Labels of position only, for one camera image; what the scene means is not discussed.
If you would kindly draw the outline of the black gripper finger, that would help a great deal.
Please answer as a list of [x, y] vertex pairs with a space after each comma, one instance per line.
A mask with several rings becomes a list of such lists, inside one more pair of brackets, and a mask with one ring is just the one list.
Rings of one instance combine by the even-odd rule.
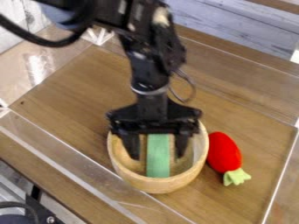
[[123, 141], [123, 145], [126, 147], [126, 151], [128, 156], [138, 160], [140, 158], [140, 139], [136, 133], [123, 132], [120, 134], [120, 138]]
[[178, 158], [184, 156], [191, 136], [179, 134], [175, 136], [175, 155]]

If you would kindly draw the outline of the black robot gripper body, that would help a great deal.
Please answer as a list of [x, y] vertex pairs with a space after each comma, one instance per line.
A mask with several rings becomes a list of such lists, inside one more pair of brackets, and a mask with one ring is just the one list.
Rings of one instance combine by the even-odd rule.
[[200, 132], [202, 111], [176, 103], [166, 94], [138, 96], [135, 104], [107, 113], [111, 132], [123, 134], [175, 134]]

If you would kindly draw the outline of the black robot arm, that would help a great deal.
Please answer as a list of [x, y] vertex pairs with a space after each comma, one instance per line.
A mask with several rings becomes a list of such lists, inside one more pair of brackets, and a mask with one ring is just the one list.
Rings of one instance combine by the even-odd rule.
[[202, 112], [170, 99], [170, 79], [186, 63], [174, 16], [163, 0], [35, 0], [47, 17], [66, 29], [92, 25], [119, 38], [131, 65], [136, 103], [107, 113], [111, 132], [120, 137], [132, 159], [140, 158], [142, 135], [172, 134], [175, 154], [184, 155], [199, 133]]

